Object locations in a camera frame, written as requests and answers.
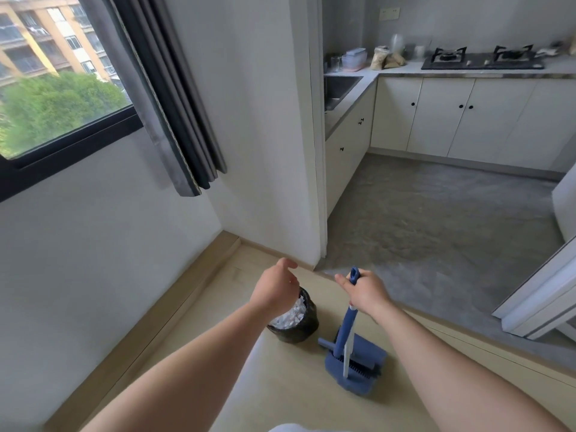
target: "kitchen cabinet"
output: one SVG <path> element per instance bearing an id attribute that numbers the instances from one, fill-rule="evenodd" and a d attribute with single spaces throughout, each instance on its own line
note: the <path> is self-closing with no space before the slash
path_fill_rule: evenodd
<path id="1" fill-rule="evenodd" d="M 370 146 L 406 151 L 422 79 L 378 79 Z"/>
<path id="2" fill-rule="evenodd" d="M 495 162 L 541 170 L 576 133 L 576 80 L 541 79 Z"/>
<path id="3" fill-rule="evenodd" d="M 374 82 L 356 101 L 349 114 L 325 143 L 328 215 L 334 209 L 370 146 L 375 96 Z"/>
<path id="4" fill-rule="evenodd" d="M 494 162 L 538 80 L 477 79 L 448 157 Z"/>
<path id="5" fill-rule="evenodd" d="M 408 151 L 447 156 L 474 79 L 426 78 L 422 82 Z"/>

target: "blue handle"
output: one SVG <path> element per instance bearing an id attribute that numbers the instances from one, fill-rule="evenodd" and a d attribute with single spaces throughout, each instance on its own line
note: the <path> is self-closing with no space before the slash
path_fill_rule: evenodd
<path id="1" fill-rule="evenodd" d="M 360 278 L 360 272 L 358 268 L 352 267 L 350 270 L 350 283 L 352 285 L 356 285 L 356 282 Z M 335 358 L 340 358 L 342 353 L 344 352 L 344 345 L 348 340 L 348 335 L 350 335 L 350 330 L 352 330 L 352 325 L 354 324 L 354 320 L 356 319 L 356 314 L 358 310 L 355 307 L 350 305 L 348 310 L 346 311 L 346 315 L 344 315 L 344 320 L 342 321 L 342 326 L 340 327 L 340 331 L 338 331 L 338 337 L 336 338 L 336 347 L 334 348 L 334 352 L 332 353 Z"/>

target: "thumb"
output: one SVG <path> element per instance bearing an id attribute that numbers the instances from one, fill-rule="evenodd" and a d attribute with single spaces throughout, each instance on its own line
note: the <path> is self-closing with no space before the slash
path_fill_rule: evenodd
<path id="1" fill-rule="evenodd" d="M 342 276 L 342 274 L 335 275 L 334 279 L 336 283 L 340 285 L 342 289 L 345 290 L 350 297 L 352 297 L 352 290 L 354 289 L 354 285 L 352 285 L 350 281 L 346 279 L 346 277 Z"/>

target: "forearm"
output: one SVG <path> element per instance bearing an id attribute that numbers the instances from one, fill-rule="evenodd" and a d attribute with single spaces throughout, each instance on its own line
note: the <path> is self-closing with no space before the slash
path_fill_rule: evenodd
<path id="1" fill-rule="evenodd" d="M 207 431 L 267 322 L 267 313 L 244 305 L 148 370 L 84 432 Z"/>
<path id="2" fill-rule="evenodd" d="M 373 318 L 443 432 L 568 429 L 524 392 L 436 337 L 406 312 L 382 304 Z"/>

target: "kitchen backsplash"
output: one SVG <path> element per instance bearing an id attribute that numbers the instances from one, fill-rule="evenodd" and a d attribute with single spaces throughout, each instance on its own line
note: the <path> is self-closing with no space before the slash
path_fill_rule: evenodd
<path id="1" fill-rule="evenodd" d="M 400 18 L 378 21 L 380 8 L 400 7 Z M 322 0 L 324 52 L 406 43 L 468 51 L 495 45 L 548 45 L 576 33 L 576 0 Z"/>

